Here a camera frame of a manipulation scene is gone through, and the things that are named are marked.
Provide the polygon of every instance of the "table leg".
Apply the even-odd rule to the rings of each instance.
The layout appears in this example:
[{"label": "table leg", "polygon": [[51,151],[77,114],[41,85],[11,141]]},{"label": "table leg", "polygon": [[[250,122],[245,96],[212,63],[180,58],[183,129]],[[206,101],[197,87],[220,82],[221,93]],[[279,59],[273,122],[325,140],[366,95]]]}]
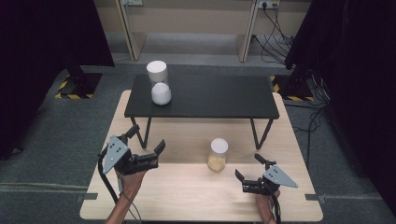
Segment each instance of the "table leg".
[{"label": "table leg", "polygon": [[[136,120],[134,118],[131,118],[132,124],[136,125]],[[149,140],[149,126],[151,124],[151,118],[148,118],[148,125],[146,127],[146,133],[145,133],[145,140],[143,141],[142,135],[140,134],[139,131],[137,131],[137,138],[139,139],[140,146],[142,148],[146,148],[148,146],[148,140]]]},{"label": "table leg", "polygon": [[264,134],[262,135],[262,140],[259,143],[259,139],[257,138],[256,128],[254,126],[254,120],[250,119],[251,129],[253,130],[253,137],[254,142],[256,143],[256,149],[261,149],[262,144],[264,143],[265,139],[267,138],[268,133],[270,132],[271,125],[274,122],[273,119],[270,119],[267,123],[267,127],[265,127]]}]

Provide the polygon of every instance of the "black curtain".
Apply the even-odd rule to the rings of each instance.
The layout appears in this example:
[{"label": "black curtain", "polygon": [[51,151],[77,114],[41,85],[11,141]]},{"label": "black curtain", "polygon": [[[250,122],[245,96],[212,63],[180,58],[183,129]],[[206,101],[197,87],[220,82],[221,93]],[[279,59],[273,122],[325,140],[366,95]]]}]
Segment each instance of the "black curtain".
[{"label": "black curtain", "polygon": [[320,71],[332,122],[396,214],[396,1],[313,0],[287,57],[291,84]]},{"label": "black curtain", "polygon": [[7,157],[62,70],[114,63],[92,0],[2,1],[0,36],[0,157]]}]

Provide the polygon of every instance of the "electrical socket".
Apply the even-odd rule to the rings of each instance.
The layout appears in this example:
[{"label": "electrical socket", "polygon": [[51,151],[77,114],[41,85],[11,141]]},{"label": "electrical socket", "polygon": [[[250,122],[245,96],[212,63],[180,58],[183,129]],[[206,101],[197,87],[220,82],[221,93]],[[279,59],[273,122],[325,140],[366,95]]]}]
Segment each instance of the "electrical socket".
[{"label": "electrical socket", "polygon": [[121,0],[125,6],[143,6],[143,0]]},{"label": "electrical socket", "polygon": [[266,3],[267,7],[265,9],[271,9],[279,7],[280,0],[261,0],[259,3],[259,8],[262,8],[262,3]]}]

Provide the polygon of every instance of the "yellow liquid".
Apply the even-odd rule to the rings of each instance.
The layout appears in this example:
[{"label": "yellow liquid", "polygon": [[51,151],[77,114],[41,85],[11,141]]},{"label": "yellow liquid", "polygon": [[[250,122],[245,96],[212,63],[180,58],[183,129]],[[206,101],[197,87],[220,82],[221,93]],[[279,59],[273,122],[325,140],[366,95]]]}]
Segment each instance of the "yellow liquid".
[{"label": "yellow liquid", "polygon": [[220,157],[215,157],[213,155],[209,155],[207,165],[209,166],[210,169],[214,171],[220,171],[225,166],[225,157],[220,158]]}]

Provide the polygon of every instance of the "jar with yellow contents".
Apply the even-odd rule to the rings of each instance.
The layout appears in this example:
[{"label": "jar with yellow contents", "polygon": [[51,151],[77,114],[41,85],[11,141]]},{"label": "jar with yellow contents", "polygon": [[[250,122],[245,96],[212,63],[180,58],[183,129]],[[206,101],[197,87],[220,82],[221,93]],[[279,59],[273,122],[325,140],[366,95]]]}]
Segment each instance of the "jar with yellow contents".
[{"label": "jar with yellow contents", "polygon": [[225,167],[228,143],[222,138],[216,138],[210,144],[211,150],[207,158],[207,165],[214,171],[220,171]]}]

